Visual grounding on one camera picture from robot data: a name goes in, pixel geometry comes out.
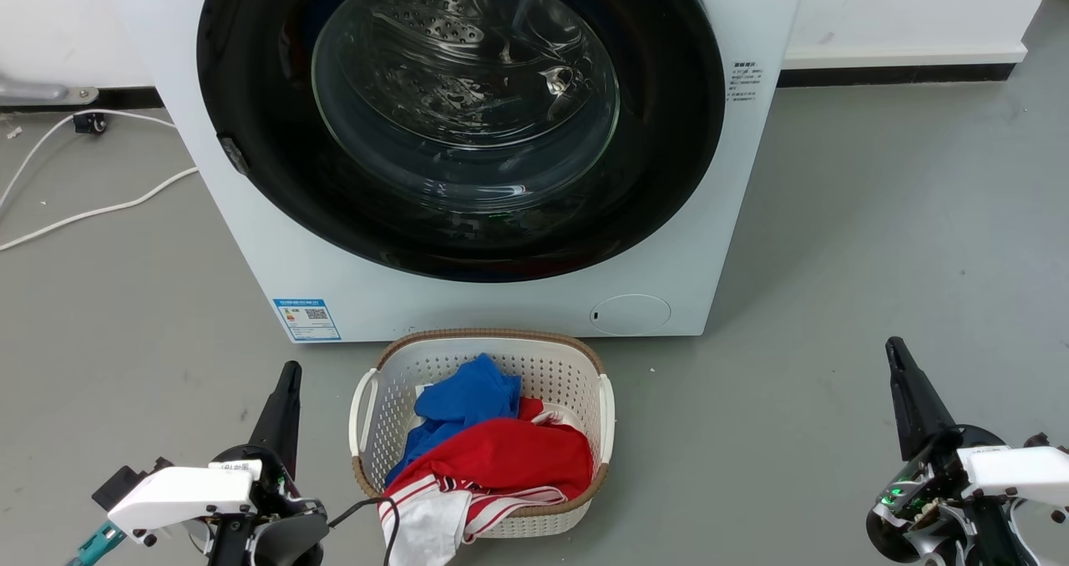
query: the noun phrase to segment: brown basket rim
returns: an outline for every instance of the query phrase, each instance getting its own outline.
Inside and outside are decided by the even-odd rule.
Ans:
[[[567,345],[573,349],[578,350],[584,354],[590,363],[594,365],[594,369],[598,370],[599,374],[604,374],[605,368],[602,365],[601,357],[593,349],[587,346],[587,343],[580,341],[577,338],[567,336],[563,334],[554,334],[548,332],[534,332],[525,330],[514,330],[514,328],[452,328],[452,330],[437,330],[437,331],[427,331],[417,332],[404,337],[401,337],[389,345],[384,351],[382,356],[378,357],[378,363],[375,364],[375,369],[382,370],[383,365],[400,350],[402,347],[407,345],[413,345],[420,340],[433,340],[440,338],[470,338],[470,337],[491,337],[491,338],[522,338],[528,340],[544,340],[548,342],[558,342],[561,345]],[[382,493],[378,493],[372,486],[371,481],[368,479],[367,473],[363,471],[363,461],[359,457],[353,458],[353,474],[356,476],[356,483],[360,486],[360,490],[363,491],[369,498],[379,498]],[[586,505],[591,499],[593,499],[594,493],[605,483],[605,477],[608,475],[608,463],[602,462],[598,466],[598,471],[594,474],[593,479],[590,481],[590,486],[587,490],[572,501],[557,504],[557,505],[544,505],[544,506],[528,506],[521,507],[520,509],[513,511],[509,515],[509,518],[530,518],[534,516],[559,516],[561,514],[568,514],[569,511],[578,509]]]

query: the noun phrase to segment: basket handle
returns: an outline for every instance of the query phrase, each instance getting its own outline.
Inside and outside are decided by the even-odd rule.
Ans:
[[[368,385],[371,385],[371,393],[368,396],[367,409],[363,411],[363,425],[360,425],[360,404],[363,403],[363,394]],[[359,457],[368,446],[368,433],[371,431],[371,409],[375,404],[375,397],[378,395],[378,368],[371,368],[363,374],[360,383],[356,385],[356,393],[353,394],[353,404],[348,409],[348,450],[353,457]]]
[[[601,458],[602,463],[608,463],[613,458],[613,441],[616,437],[616,396],[607,376],[601,374],[598,396],[601,402]]]

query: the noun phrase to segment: black baseboard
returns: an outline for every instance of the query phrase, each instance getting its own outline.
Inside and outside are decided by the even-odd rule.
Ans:
[[[933,81],[1005,81],[1017,63],[971,65],[902,65],[894,67],[835,67],[825,71],[781,71],[777,88],[930,83]]]
[[[933,81],[1004,81],[1017,63],[973,65],[903,65],[894,67],[834,67],[823,71],[781,71],[777,88],[927,83]],[[164,106],[155,88],[105,88],[91,105],[0,106],[0,112],[80,112],[92,109],[157,109]]]

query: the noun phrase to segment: washing machine door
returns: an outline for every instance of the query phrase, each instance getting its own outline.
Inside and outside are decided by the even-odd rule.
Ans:
[[[198,64],[223,149],[286,215],[481,284],[652,234],[724,118],[699,0],[206,0]]]

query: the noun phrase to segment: white cable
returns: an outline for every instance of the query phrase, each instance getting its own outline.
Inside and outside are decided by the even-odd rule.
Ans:
[[[42,136],[40,140],[37,140],[37,143],[34,144],[34,147],[32,149],[30,149],[30,152],[29,152],[29,154],[26,155],[26,158],[22,159],[22,165],[18,166],[18,169],[15,171],[15,178],[11,179],[11,182],[7,184],[7,188],[4,189],[3,195],[0,195],[0,215],[2,215],[2,213],[3,213],[3,205],[7,201],[9,197],[10,197],[10,195],[12,193],[12,188],[15,187],[15,182],[18,181],[19,175],[22,174],[22,171],[26,169],[26,166],[29,165],[30,159],[33,158],[33,155],[37,152],[37,149],[40,149],[42,147],[42,144],[45,143],[45,140],[47,140],[48,137],[51,136],[53,133],[56,133],[57,129],[61,128],[66,122],[73,120],[76,116],[86,114],[86,113],[118,114],[118,116],[128,117],[128,118],[133,118],[133,119],[142,119],[142,120],[145,120],[145,121],[154,121],[156,123],[164,124],[164,125],[166,125],[168,127],[176,127],[174,124],[172,124],[169,121],[164,121],[161,119],[157,119],[157,118],[154,118],[154,117],[149,117],[149,116],[143,116],[143,114],[138,114],[138,113],[128,113],[128,112],[114,112],[113,110],[110,110],[110,109],[86,109],[86,110],[83,110],[83,112],[71,113],[71,114],[66,116],[65,118],[61,119],[61,121],[59,121],[59,123],[57,125],[53,125],[52,128],[49,129],[49,132],[46,132],[45,135]],[[137,206],[137,205],[143,203],[144,201],[150,200],[152,197],[156,196],[157,194],[159,194],[160,190],[162,190],[164,188],[166,188],[168,186],[171,186],[174,182],[180,181],[181,179],[185,178],[186,175],[189,175],[190,173],[197,173],[197,168],[196,167],[191,167],[191,168],[189,168],[189,169],[187,169],[185,171],[182,171],[182,173],[175,173],[171,178],[168,178],[167,181],[164,181],[162,184],[156,186],[152,190],[149,190],[149,194],[146,194],[144,197],[139,198],[138,200],[133,200],[133,201],[129,201],[129,202],[124,202],[122,204],[113,204],[111,206],[105,206],[103,209],[95,209],[93,211],[88,211],[86,213],[80,213],[80,215],[72,215],[71,217],[67,217],[66,219],[63,219],[63,220],[60,220],[60,221],[57,221],[57,223],[52,224],[49,227],[42,228],[42,229],[37,230],[36,232],[32,232],[31,234],[27,234],[27,235],[21,236],[19,239],[15,239],[11,243],[6,243],[6,244],[3,244],[3,245],[0,245],[0,251],[11,249],[14,246],[20,245],[20,244],[22,244],[22,243],[25,243],[27,241],[31,241],[31,240],[33,240],[33,239],[35,239],[37,236],[42,236],[44,234],[47,234],[48,232],[51,232],[52,230],[56,230],[57,228],[62,228],[62,227],[66,226],[67,224],[73,224],[75,221],[78,221],[79,219],[84,219],[87,217],[92,217],[94,215],[102,215],[102,213],[110,213],[112,211],[119,211],[121,209],[129,209],[131,206]]]

